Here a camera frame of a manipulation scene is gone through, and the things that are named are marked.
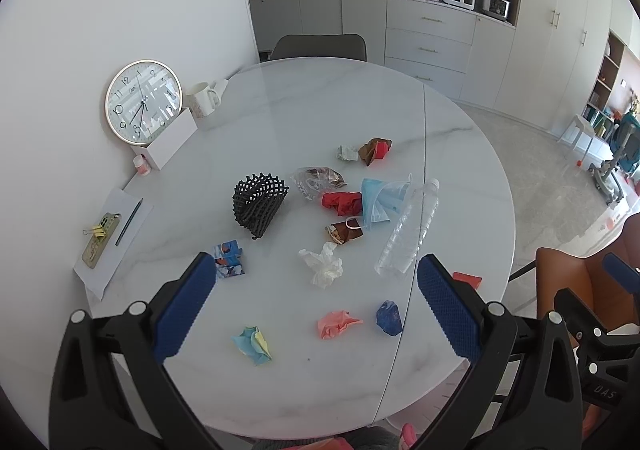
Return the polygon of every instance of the drawer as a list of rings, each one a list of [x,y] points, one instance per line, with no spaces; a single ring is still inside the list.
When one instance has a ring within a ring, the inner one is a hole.
[[[386,30],[386,56],[466,72],[471,46],[402,29]]]
[[[416,78],[453,100],[460,97],[462,83],[465,80],[465,75],[458,71],[397,58],[385,58],[385,67]]]
[[[444,4],[420,0],[388,0],[386,26],[471,44],[476,16]]]

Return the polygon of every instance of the white cup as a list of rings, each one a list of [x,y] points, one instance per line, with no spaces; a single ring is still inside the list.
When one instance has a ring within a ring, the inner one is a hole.
[[[222,91],[209,87],[206,82],[194,85],[184,95],[184,103],[196,118],[209,116],[220,105]]]

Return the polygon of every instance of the gray chair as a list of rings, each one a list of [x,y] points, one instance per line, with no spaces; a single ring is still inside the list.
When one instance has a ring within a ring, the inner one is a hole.
[[[331,56],[367,61],[367,45],[360,35],[287,35],[271,53],[271,60],[303,56]]]

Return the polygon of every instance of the round table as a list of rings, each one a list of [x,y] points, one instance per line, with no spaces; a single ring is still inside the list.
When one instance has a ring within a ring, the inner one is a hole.
[[[180,277],[193,257],[237,239],[245,275],[219,280],[180,353],[164,365],[204,424],[239,435],[290,439],[365,426],[418,400],[454,370],[451,349],[413,278],[373,270],[396,221],[336,249],[344,274],[327,289],[298,251],[319,253],[333,210],[306,201],[295,185],[264,237],[251,240],[232,210],[236,183],[253,173],[286,178],[298,167],[330,166],[360,191],[365,177],[413,175],[440,181],[440,205],[421,250],[450,273],[482,277],[485,301],[500,300],[513,259],[515,225],[507,178],[491,145],[452,101],[375,64],[333,58],[267,62],[234,75],[223,103],[161,172],[125,190],[154,205],[94,317],[120,314]],[[336,158],[340,144],[393,141],[369,167]],[[385,300],[398,304],[404,332],[376,325]],[[362,319],[331,340],[316,322],[345,309]],[[254,366],[231,341],[258,326],[273,361]]]

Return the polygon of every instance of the black pen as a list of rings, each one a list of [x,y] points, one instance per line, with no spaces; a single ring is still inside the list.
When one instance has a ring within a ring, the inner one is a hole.
[[[120,232],[120,235],[118,236],[118,240],[116,240],[116,246],[119,245],[120,241],[122,240],[122,236],[127,231],[127,228],[131,224],[131,220],[133,219],[133,216],[136,214],[136,212],[140,208],[141,204],[142,204],[142,199],[140,199],[140,201],[138,201],[138,204],[136,205],[136,207],[133,208],[133,211],[131,212],[131,215],[129,216],[129,219],[127,219],[127,222],[125,223],[124,228],[122,229],[122,231]]]

